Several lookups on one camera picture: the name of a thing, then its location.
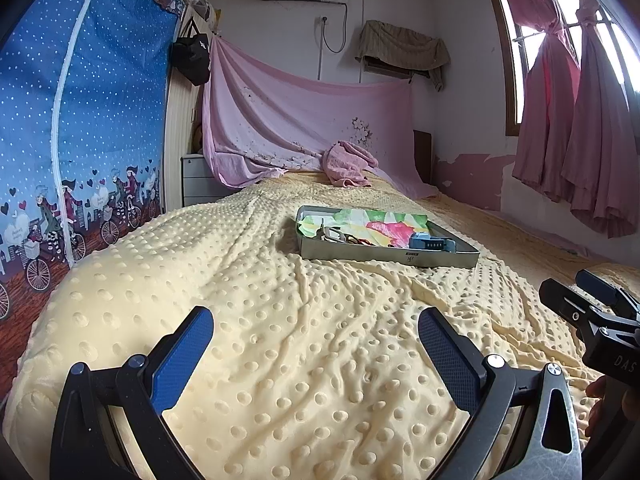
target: tray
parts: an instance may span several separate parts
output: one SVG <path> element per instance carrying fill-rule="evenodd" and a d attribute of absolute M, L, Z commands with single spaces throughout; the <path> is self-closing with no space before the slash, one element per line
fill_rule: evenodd
<path fill-rule="evenodd" d="M 334 214 L 340 211 L 331 207 L 303 205 L 296 215 L 296 235 L 300 256 L 307 260 L 354 260 L 356 262 L 398 262 L 414 267 L 461 267 L 473 269 L 480 256 L 479 251 L 461 238 L 443 229 L 433 222 L 427 227 L 434 236 L 451 238 L 456 241 L 456 252 L 429 251 L 420 249 L 399 249 L 392 247 L 375 247 L 366 245 L 340 244 L 308 238 L 300 234 L 298 223 L 309 214 Z"/>

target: metal screw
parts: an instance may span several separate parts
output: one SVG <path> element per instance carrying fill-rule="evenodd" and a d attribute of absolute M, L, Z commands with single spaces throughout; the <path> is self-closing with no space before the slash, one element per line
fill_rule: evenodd
<path fill-rule="evenodd" d="M 549 363 L 546 366 L 546 369 L 549 370 L 551 375 L 560 375 L 562 373 L 562 368 L 559 367 L 556 363 Z"/>
<path fill-rule="evenodd" d="M 82 372 L 84 372 L 84 363 L 76 363 L 71 367 L 73 375 L 80 375 Z"/>
<path fill-rule="evenodd" d="M 132 355 L 127 361 L 130 368 L 140 368 L 145 363 L 145 357 L 141 354 Z"/>
<path fill-rule="evenodd" d="M 502 368 L 504 366 L 504 359 L 498 354 L 491 354 L 486 361 L 491 368 Z"/>

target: window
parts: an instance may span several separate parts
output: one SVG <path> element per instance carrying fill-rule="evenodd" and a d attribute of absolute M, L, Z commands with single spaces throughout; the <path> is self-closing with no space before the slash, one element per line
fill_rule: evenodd
<path fill-rule="evenodd" d="M 561 17 L 569 31 L 570 49 L 578 63 L 582 55 L 582 29 L 575 15 L 578 0 L 557 0 Z M 533 66 L 538 50 L 545 37 L 529 27 L 513 22 L 507 0 L 492 0 L 498 21 L 498 31 L 505 60 L 505 88 L 507 91 L 507 135 L 517 136 L 524 107 L 524 79 Z M 638 54 L 615 20 L 601 8 L 596 17 L 596 29 L 609 55 L 618 81 L 625 90 L 634 119 L 636 136 L 640 135 L 640 59 Z"/>

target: white drawer cabinet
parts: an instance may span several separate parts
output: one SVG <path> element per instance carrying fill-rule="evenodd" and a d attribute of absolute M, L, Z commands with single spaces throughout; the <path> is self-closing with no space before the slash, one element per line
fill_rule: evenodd
<path fill-rule="evenodd" d="M 220 184 L 202 155 L 182 158 L 182 205 L 215 202 L 238 191 Z"/>

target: black bag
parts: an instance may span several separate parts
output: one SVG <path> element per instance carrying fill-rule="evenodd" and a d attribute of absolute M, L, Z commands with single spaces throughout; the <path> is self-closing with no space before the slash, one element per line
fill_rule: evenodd
<path fill-rule="evenodd" d="M 178 38 L 171 49 L 171 64 L 194 86 L 204 85 L 209 80 L 209 38 L 201 34 L 193 18 L 189 20 L 185 36 Z"/>

